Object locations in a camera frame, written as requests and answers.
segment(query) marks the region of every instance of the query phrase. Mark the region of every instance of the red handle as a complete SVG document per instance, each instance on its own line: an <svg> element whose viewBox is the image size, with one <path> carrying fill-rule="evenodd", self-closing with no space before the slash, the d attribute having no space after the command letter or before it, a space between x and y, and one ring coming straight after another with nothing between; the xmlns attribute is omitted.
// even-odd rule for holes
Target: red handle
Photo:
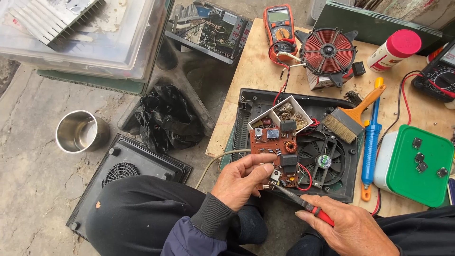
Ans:
<svg viewBox="0 0 455 256"><path fill-rule="evenodd" d="M335 227L334 221L323 210L320 210L318 207L314 207L311 212L314 214L314 216L316 216L316 217L320 218L321 220L327 222L332 227Z"/></svg>

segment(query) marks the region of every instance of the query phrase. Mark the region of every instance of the pink bottle cap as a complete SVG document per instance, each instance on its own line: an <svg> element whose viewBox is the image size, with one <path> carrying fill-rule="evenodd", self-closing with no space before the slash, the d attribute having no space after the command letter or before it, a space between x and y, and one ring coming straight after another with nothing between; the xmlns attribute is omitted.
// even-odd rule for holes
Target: pink bottle cap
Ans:
<svg viewBox="0 0 455 256"><path fill-rule="evenodd" d="M386 46L392 55L407 58L420 50L422 40L414 31L402 29L389 36Z"/></svg>

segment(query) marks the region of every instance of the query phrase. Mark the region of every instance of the black cuff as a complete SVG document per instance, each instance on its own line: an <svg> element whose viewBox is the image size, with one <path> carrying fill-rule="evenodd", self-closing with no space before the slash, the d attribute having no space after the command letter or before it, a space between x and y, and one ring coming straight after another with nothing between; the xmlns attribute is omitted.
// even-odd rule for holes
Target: black cuff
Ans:
<svg viewBox="0 0 455 256"><path fill-rule="evenodd" d="M190 222L197 230L213 239L224 241L235 211L223 204L211 193L207 193L199 211Z"/></svg>
<svg viewBox="0 0 455 256"><path fill-rule="evenodd" d="M398 248L398 251L399 251L399 256L406 256L403 252L403 249L401 247L399 247L398 245L395 245L397 248Z"/></svg>

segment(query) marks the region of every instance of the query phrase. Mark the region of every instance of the circuit board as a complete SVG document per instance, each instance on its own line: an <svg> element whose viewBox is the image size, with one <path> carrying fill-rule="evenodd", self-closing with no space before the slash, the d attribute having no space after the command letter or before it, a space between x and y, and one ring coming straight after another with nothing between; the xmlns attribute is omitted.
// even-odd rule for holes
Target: circuit board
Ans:
<svg viewBox="0 0 455 256"><path fill-rule="evenodd" d="M272 164L281 174L279 185L285 188L297 187L297 143L296 130L282 132L279 127L256 128L250 130L250 148L252 154L273 153L277 155ZM257 185L258 190L271 189L271 181Z"/></svg>

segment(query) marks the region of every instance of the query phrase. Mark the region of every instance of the stainless steel cup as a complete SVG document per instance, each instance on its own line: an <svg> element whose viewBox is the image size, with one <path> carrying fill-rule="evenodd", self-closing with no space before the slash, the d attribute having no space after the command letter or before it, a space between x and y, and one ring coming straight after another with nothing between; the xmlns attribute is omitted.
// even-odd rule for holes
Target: stainless steel cup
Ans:
<svg viewBox="0 0 455 256"><path fill-rule="evenodd" d="M76 110L64 116L57 126L56 142L66 153L92 152L109 140L107 123L90 112Z"/></svg>

